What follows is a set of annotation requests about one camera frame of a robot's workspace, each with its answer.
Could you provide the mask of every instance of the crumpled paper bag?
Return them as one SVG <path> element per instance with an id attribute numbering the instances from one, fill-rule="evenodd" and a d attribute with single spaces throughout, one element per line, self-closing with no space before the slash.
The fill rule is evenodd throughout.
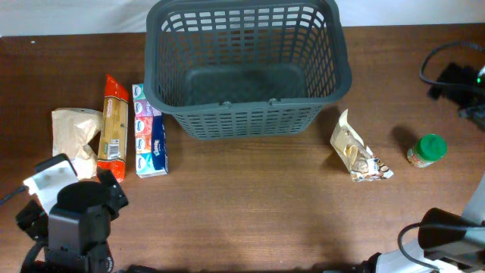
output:
<path id="1" fill-rule="evenodd" d="M 98 156 L 88 145 L 99 133 L 103 114 L 84 108 L 58 108 L 52 112 L 52 155 L 65 153 L 78 179 L 96 176 Z"/>

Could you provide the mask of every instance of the white wall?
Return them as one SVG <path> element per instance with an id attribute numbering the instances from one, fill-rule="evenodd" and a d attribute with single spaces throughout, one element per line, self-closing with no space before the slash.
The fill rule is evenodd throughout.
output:
<path id="1" fill-rule="evenodd" d="M 0 0 L 0 35 L 144 32 L 146 15 L 156 2 L 158 0 Z M 336 2 L 343 26 L 485 23 L 485 0 Z"/>

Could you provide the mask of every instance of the blue tissue package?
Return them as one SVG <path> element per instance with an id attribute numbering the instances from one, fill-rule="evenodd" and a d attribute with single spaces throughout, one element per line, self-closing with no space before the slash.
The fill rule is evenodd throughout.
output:
<path id="1" fill-rule="evenodd" d="M 133 106 L 138 110 L 138 121 L 150 118 L 146 130 L 135 131 L 136 174 L 140 178 L 168 174 L 167 136 L 165 135 L 164 115 L 151 108 L 143 92 L 143 84 L 133 84 Z"/>

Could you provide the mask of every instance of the torn snack package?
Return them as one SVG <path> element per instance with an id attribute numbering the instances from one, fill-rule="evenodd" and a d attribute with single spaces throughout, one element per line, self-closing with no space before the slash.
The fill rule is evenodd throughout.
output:
<path id="1" fill-rule="evenodd" d="M 364 140 L 347 123 L 347 113 L 348 110 L 345 110 L 340 115 L 330 144 L 349 170 L 352 181 L 373 181 L 392 177 L 394 173 L 373 154 L 364 144 Z"/>
<path id="2" fill-rule="evenodd" d="M 107 75 L 98 168 L 111 171 L 118 182 L 125 176 L 127 133 L 128 91 Z"/>

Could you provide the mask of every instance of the jar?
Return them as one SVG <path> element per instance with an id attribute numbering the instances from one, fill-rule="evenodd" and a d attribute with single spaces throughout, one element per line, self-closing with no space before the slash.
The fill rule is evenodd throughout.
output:
<path id="1" fill-rule="evenodd" d="M 409 162 L 419 168 L 426 168 L 445 156 L 446 141 L 436 134 L 428 134 L 408 150 Z"/>

